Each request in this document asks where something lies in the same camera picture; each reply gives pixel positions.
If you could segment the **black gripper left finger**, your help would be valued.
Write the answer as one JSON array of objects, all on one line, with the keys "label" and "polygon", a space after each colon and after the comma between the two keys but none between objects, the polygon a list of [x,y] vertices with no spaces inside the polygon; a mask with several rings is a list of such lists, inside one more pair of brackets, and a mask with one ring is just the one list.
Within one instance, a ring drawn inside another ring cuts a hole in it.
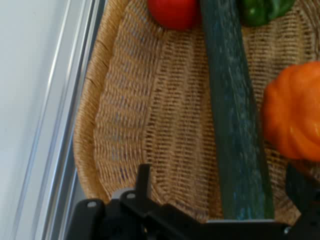
[{"label": "black gripper left finger", "polygon": [[120,202],[139,218],[160,207],[151,199],[151,165],[140,164],[137,171],[134,190],[128,190],[120,196]]}]

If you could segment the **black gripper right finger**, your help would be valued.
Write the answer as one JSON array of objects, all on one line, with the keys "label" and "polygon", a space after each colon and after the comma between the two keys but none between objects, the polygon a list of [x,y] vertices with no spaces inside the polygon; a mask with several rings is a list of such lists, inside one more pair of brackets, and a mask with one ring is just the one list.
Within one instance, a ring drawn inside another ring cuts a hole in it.
[{"label": "black gripper right finger", "polygon": [[300,213],[312,204],[320,203],[320,181],[305,169],[288,164],[286,168],[286,195]]}]

